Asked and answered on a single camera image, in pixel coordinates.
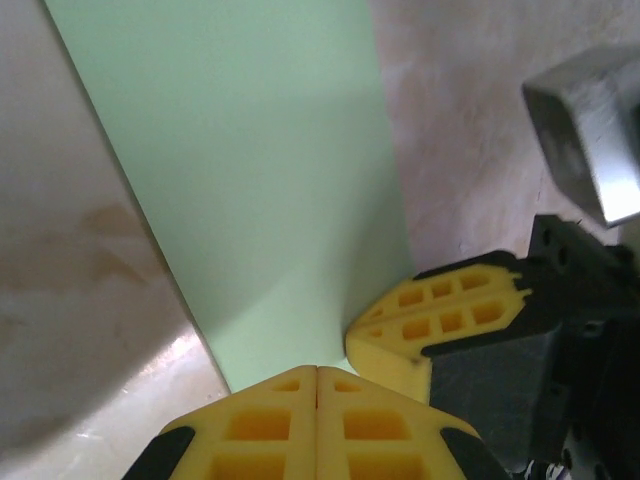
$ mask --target green sheet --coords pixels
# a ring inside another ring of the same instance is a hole
[[[232,390],[411,271],[365,0],[46,0]]]

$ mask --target water stain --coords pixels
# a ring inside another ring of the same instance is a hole
[[[81,230],[98,235],[145,236],[140,220],[119,203],[88,212],[82,217],[79,227]]]
[[[86,291],[114,276],[146,283],[134,266],[97,240],[55,232],[5,248],[0,254],[0,272],[0,288],[13,291]]]

